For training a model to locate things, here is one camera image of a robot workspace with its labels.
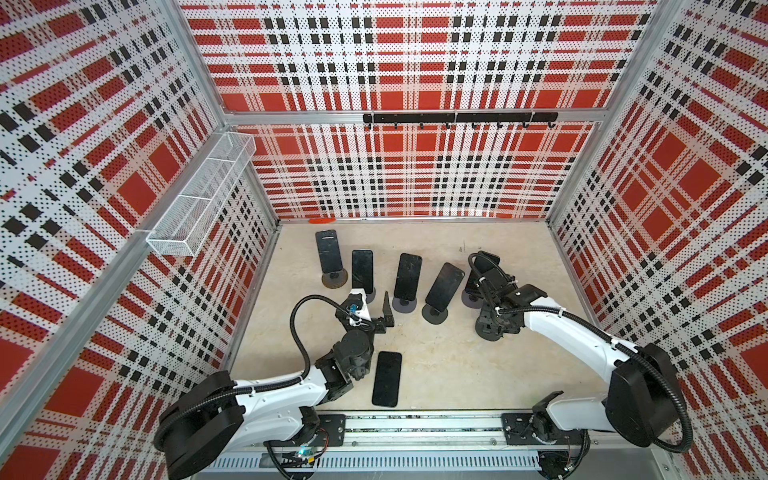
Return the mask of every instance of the beige floor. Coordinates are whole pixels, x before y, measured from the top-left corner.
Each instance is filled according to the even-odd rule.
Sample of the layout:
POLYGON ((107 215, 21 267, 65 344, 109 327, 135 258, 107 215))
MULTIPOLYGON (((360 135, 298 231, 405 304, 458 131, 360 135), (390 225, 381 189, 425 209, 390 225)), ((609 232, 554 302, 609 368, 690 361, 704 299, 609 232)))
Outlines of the beige floor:
MULTIPOLYGON (((543 223, 339 223, 285 225, 266 273, 253 315, 232 370, 234 379, 262 379, 303 368, 288 329, 290 311, 305 295, 319 293, 342 302, 351 281, 337 290, 320 282, 314 232, 333 228, 339 235, 344 267, 354 249, 374 253, 376 298, 369 306, 380 316, 385 290, 390 296, 402 252, 423 257, 413 313, 395 312, 395 328, 377 335, 376 351, 402 353, 397 409, 530 408, 554 390, 590 392, 607 386, 585 364, 551 340, 523 329, 498 342, 475 334, 478 310, 462 304, 460 290, 441 325, 421 317, 429 287, 444 262, 468 273, 467 255, 480 249, 499 255, 502 267, 519 284, 531 283, 572 312, 583 315, 576 292, 543 223)), ((341 339, 344 329, 333 309, 319 301, 301 307, 296 328, 314 362, 341 339)), ((321 409, 377 409, 371 403, 376 356, 371 373, 321 409)))

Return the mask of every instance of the robotic arm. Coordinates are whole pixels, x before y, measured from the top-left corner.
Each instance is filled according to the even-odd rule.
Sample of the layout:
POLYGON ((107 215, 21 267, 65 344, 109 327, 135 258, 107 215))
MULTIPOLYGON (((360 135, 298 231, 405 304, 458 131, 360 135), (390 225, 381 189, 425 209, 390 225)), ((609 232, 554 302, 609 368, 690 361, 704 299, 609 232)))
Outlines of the robotic arm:
MULTIPOLYGON (((690 449, 693 431, 666 352, 653 344, 640 347, 618 339, 565 311, 535 286, 518 286, 484 252, 473 253, 468 261, 477 280, 468 283, 466 293, 483 299, 475 322, 480 337, 496 341, 528 327, 586 363, 607 384, 607 391, 591 396, 553 392, 542 399, 531 417, 535 439, 553 444, 572 430, 581 430, 588 439, 586 431, 592 429, 617 432, 641 447, 654 443, 670 452, 690 449), (660 440, 658 436, 678 419, 682 441, 671 445, 660 440)), ((582 445, 578 461, 588 450, 588 441, 582 445)), ((563 475, 564 470, 555 468, 550 473, 563 475)))
POLYGON ((371 318, 365 298, 363 289, 353 289, 341 305, 320 295, 297 303, 290 328, 304 358, 303 372, 237 381, 227 371, 216 372, 168 407, 154 436, 155 448, 165 453, 168 478, 197 473, 225 450, 271 441, 302 445, 311 440, 319 428, 314 407, 338 399, 352 389, 351 378, 360 380, 370 373, 374 335, 395 325, 388 293, 381 318, 371 318), (313 366, 295 328, 296 311, 308 300, 334 306, 346 330, 313 366))
MULTIPOLYGON (((535 286, 518 286, 483 252, 473 253, 468 261, 473 276, 465 291, 473 301, 482 299, 475 323, 480 337, 496 341, 527 327, 578 357, 607 384, 606 391, 590 396, 553 392, 533 407, 521 437, 532 431, 539 442, 551 445, 569 432, 581 431, 582 448, 573 462, 557 454, 540 458, 549 478, 565 478, 578 467, 589 449, 589 429, 617 432, 635 445, 654 443, 670 452, 691 447, 693 431, 685 401, 662 349, 613 337, 565 311, 535 286), (678 419, 682 441, 671 445, 660 440, 658 436, 678 419)), ((351 379, 370 373, 374 335, 394 326, 389 294, 384 296, 381 318, 371 318, 365 298, 363 289, 352 289, 341 305, 320 295, 306 296, 296 304, 290 330, 304 358, 302 372, 253 381, 233 381, 227 371, 217 372, 169 407, 154 437, 155 448, 165 453, 169 479, 199 472, 225 450, 262 442, 282 471, 270 442, 302 445, 310 441, 319 428, 314 407, 338 399, 353 387, 351 379), (314 365, 295 327, 296 311, 310 300, 336 308, 336 318, 346 330, 314 365)))

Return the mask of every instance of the smartphone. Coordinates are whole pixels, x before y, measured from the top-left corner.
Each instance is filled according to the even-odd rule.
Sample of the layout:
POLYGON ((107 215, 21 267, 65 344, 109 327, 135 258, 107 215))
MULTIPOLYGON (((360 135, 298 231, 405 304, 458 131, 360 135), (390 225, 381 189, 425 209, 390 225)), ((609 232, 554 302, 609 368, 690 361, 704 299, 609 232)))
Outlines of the smartphone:
POLYGON ((373 293, 373 250, 352 250, 352 288, 373 293))
POLYGON ((373 380, 373 398, 371 399, 373 405, 397 406, 401 368, 401 353, 379 352, 379 361, 376 362, 376 378, 373 380))
MULTIPOLYGON (((475 262, 475 266, 480 271, 480 273, 488 272, 490 269, 493 268, 494 265, 498 265, 502 259, 498 256, 494 255, 493 253, 488 253, 480 250, 478 253, 482 253, 483 257, 475 257, 472 261, 475 262), (493 263, 489 262, 484 257, 489 258, 493 263)), ((470 289, 476 289, 477 281, 480 280, 480 277, 475 275, 475 271, 471 268, 469 269, 469 277, 467 278, 467 283, 464 285, 464 290, 470 289)))
POLYGON ((395 298, 416 300, 416 289, 419 287, 419 275, 422 272, 422 258, 410 253, 400 254, 400 264, 397 266, 395 281, 395 298))
POLYGON ((458 286, 461 284, 464 278, 464 271, 457 266, 451 265, 445 262, 438 273, 435 282, 432 284, 432 288, 427 293, 426 303, 438 312, 442 312, 448 308, 448 304, 451 303, 451 298, 458 290, 458 286))
POLYGON ((317 253, 320 256, 320 268, 323 273, 340 272, 344 270, 341 264, 341 252, 339 251, 339 238, 335 230, 315 232, 317 253))

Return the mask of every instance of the white wire basket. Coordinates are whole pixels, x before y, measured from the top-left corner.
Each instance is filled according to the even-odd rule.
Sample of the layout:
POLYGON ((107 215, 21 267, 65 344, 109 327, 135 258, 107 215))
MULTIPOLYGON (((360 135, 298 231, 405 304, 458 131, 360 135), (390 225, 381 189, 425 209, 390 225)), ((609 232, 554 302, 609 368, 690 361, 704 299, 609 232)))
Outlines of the white wire basket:
POLYGON ((253 136, 227 132, 147 238, 160 255, 194 257, 256 152, 253 136))

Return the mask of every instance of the red plaid pattern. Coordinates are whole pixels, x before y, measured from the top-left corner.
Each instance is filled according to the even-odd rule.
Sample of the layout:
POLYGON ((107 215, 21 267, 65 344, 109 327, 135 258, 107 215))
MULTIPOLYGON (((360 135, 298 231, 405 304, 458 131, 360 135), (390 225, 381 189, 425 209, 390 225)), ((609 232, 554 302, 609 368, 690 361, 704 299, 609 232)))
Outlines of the red plaid pattern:
POLYGON ((591 124, 241 127, 281 218, 547 216, 591 124))
POLYGON ((197 257, 151 254, 0 478, 155 478, 157 417, 221 368, 269 232, 240 180, 197 257))
POLYGON ((4 395, 213 123, 155 4, 0 13, 4 395))
POLYGON ((768 465, 768 6, 691 2, 555 226, 601 325, 670 353, 693 478, 768 465))
POLYGON ((657 2, 181 0, 229 111, 603 107, 657 2))

